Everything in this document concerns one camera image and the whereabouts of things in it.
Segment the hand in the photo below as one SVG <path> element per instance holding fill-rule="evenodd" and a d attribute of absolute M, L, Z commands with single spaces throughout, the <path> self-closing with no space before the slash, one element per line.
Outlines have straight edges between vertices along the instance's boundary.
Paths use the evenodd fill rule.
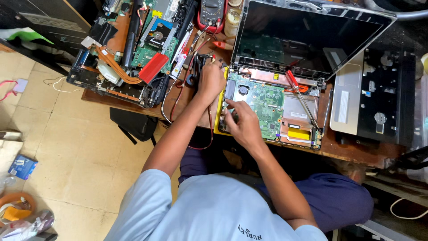
<path fill-rule="evenodd" d="M 204 104 L 210 105 L 226 86 L 224 68 L 220 69 L 221 62 L 209 62 L 202 68 L 202 76 L 199 80 L 198 92 Z"/>
<path fill-rule="evenodd" d="M 259 127 L 259 118 L 251 107 L 244 101 L 235 102 L 226 99 L 227 108 L 235 108 L 231 114 L 226 112 L 226 124 L 235 140 L 248 152 L 256 151 L 265 145 L 262 139 L 262 132 Z M 238 114 L 238 123 L 233 121 L 232 115 Z"/>

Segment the wooden desk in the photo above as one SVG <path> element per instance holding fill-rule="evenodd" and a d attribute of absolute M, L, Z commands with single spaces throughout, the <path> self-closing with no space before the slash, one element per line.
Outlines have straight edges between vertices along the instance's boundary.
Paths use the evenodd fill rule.
<path fill-rule="evenodd" d="M 190 42 L 193 40 L 194 36 L 196 35 L 197 29 L 195 29 L 192 33 L 192 36 L 190 37 L 188 47 L 190 46 Z M 219 40 L 223 40 L 225 38 L 225 35 L 223 33 L 219 33 L 216 35 L 216 37 Z M 207 53 L 211 51 L 214 48 L 214 44 L 207 43 L 205 46 L 203 46 L 200 50 L 200 53 Z M 217 48 L 214 52 L 216 54 L 217 59 L 224 59 L 226 63 L 229 63 L 231 59 L 232 52 L 231 51 L 225 51 L 222 49 Z M 183 79 L 185 73 L 184 71 L 181 73 L 181 79 Z M 361 163 L 368 166 L 383 168 L 383 162 L 386 158 L 392 158 L 392 157 L 398 157 L 401 153 L 404 152 L 404 147 L 393 145 L 393 144 L 387 144 L 387 143 L 381 143 L 379 148 L 377 150 L 367 148 L 362 145 L 339 145 L 336 142 L 335 139 L 335 133 L 329 128 L 329 122 L 330 122 L 330 113 L 327 114 L 327 105 L 329 100 L 329 92 L 331 89 L 331 84 L 327 85 L 327 90 L 322 91 L 320 94 L 320 105 L 319 105 L 319 111 L 318 111 L 318 124 L 320 127 L 324 126 L 324 120 L 327 116 L 326 121 L 326 129 L 324 132 L 324 136 L 322 139 L 321 149 L 319 151 L 313 151 L 310 149 L 303 149 L 299 147 L 291 147 L 286 146 L 288 148 L 298 149 L 302 151 L 307 152 L 313 152 L 315 154 L 319 154 L 326 157 L 332 157 L 337 158 L 341 160 L 346 160 L 350 162 L 355 163 Z M 174 117 L 177 117 L 187 106 L 187 104 L 190 102 L 193 96 L 193 89 L 185 87 L 183 90 L 183 94 L 177 104 L 177 107 L 175 108 Z M 174 105 L 175 101 L 177 100 L 177 97 L 179 95 L 180 90 L 176 87 L 173 87 L 169 95 L 167 96 L 165 100 L 165 105 L 163 107 L 163 110 L 165 112 L 165 115 L 168 116 L 171 113 L 172 106 Z M 124 100 L 116 99 L 110 96 L 100 96 L 92 91 L 85 90 L 82 95 L 82 100 L 91 101 L 91 102 L 97 102 L 105 105 L 109 105 L 115 108 L 120 108 L 124 110 L 134 111 L 154 117 L 162 117 L 161 114 L 161 107 L 160 105 L 149 108 L 149 109 L 143 109 L 135 104 L 126 102 Z M 218 98 L 216 98 L 211 106 L 211 110 L 214 112 L 217 109 L 217 103 Z M 215 121 L 215 112 L 213 113 L 213 122 Z M 199 121 L 198 126 L 209 128 L 209 120 L 208 120 L 208 112 L 205 111 L 205 113 L 202 115 L 202 119 Z"/>

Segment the pink string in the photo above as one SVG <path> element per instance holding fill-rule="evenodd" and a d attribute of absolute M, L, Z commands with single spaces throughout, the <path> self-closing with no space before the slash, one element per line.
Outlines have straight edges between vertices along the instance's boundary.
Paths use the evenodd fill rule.
<path fill-rule="evenodd" d="M 2 86 L 5 83 L 15 83 L 15 85 L 18 84 L 18 82 L 16 82 L 15 80 L 5 80 L 3 82 L 0 83 L 0 86 Z M 16 93 L 13 89 L 10 90 L 9 92 L 7 92 L 4 97 L 2 99 L 0 99 L 0 102 L 3 101 L 4 99 L 6 99 L 10 94 L 14 94 L 15 96 L 18 95 L 18 93 Z"/>

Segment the multimeter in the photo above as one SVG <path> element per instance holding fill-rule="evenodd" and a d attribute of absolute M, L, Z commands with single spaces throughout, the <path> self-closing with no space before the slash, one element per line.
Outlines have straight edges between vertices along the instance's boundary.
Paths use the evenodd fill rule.
<path fill-rule="evenodd" d="M 227 1 L 228 0 L 202 0 L 201 8 L 198 12 L 198 26 L 202 30 L 210 21 L 217 21 L 220 19 L 220 26 L 217 30 L 217 33 L 221 32 L 224 27 L 224 18 L 227 11 Z M 214 33 L 216 30 L 216 25 L 213 24 L 207 28 Z"/>

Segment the person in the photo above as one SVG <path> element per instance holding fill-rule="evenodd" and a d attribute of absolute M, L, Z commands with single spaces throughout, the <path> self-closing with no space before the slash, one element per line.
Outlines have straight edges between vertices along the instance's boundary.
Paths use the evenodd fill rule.
<path fill-rule="evenodd" d="M 220 67 L 220 61 L 203 67 L 197 93 L 153 148 L 105 240 L 325 241 L 323 232 L 368 220 L 370 194 L 351 179 L 318 173 L 294 183 L 263 141 L 257 115 L 245 102 L 226 100 L 239 116 L 236 123 L 227 112 L 226 123 L 257 162 L 262 179 L 228 172 L 208 175 L 204 159 L 220 165 L 218 150 L 187 145 L 226 85 Z M 180 162 L 172 206 L 171 176 Z"/>

